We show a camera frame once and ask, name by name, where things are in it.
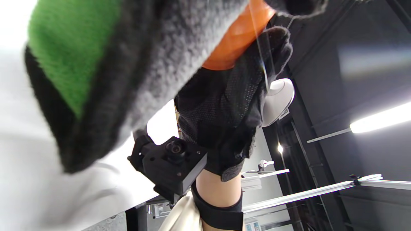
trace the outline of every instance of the green glove patch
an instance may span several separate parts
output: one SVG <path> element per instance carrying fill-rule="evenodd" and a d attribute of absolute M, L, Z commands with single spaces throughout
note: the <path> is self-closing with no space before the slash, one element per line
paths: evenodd
<path fill-rule="evenodd" d="M 120 0 L 39 0 L 28 45 L 76 117 L 120 15 Z"/>

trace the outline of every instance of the metal frame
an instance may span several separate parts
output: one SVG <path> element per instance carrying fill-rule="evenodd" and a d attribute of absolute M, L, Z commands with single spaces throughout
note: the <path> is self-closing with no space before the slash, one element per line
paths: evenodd
<path fill-rule="evenodd" d="M 279 205 L 283 205 L 289 202 L 303 200 L 313 196 L 320 196 L 326 193 L 335 192 L 343 189 L 348 189 L 356 185 L 368 186 L 368 187 L 383 187 L 392 189 L 405 189 L 411 190 L 411 182 L 408 181 L 393 181 L 393 180 L 381 180 L 381 174 L 375 174 L 359 178 L 358 180 L 345 181 L 338 184 L 333 184 L 325 187 L 320 187 L 305 192 L 299 192 L 287 196 L 282 196 L 258 203 L 254 203 L 243 208 L 243 213 L 251 213 L 266 208 L 271 208 Z"/>

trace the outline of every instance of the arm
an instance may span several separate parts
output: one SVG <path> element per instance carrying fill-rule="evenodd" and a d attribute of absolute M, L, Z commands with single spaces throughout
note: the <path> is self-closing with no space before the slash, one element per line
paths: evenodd
<path fill-rule="evenodd" d="M 216 207 L 229 207 L 238 202 L 241 197 L 241 175 L 230 181 L 221 182 L 221 177 L 207 170 L 203 170 L 197 177 L 197 191 L 210 205 Z M 217 231 L 203 222 L 204 231 Z"/>

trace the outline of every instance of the black bracket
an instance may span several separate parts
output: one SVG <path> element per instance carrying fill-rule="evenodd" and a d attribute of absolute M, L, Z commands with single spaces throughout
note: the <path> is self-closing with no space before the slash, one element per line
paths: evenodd
<path fill-rule="evenodd" d="M 208 151 L 198 145 L 171 137 L 156 145 L 148 135 L 135 140 L 127 159 L 155 184 L 154 191 L 174 204 L 185 194 L 207 164 Z"/>
<path fill-rule="evenodd" d="M 358 179 L 361 178 L 360 176 L 357 177 L 356 175 L 350 175 L 350 178 L 354 181 L 355 186 L 360 186 L 361 185 L 360 182 L 358 181 Z"/>

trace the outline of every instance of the white cloth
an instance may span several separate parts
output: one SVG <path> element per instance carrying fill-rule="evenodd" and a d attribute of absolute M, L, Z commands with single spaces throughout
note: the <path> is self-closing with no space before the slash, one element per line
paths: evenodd
<path fill-rule="evenodd" d="M 157 193 L 127 160 L 131 136 L 85 171 L 62 173 L 55 140 L 24 67 L 35 3 L 0 1 L 0 230 L 79 231 Z"/>
<path fill-rule="evenodd" d="M 203 231 L 191 191 L 177 202 L 159 231 Z"/>

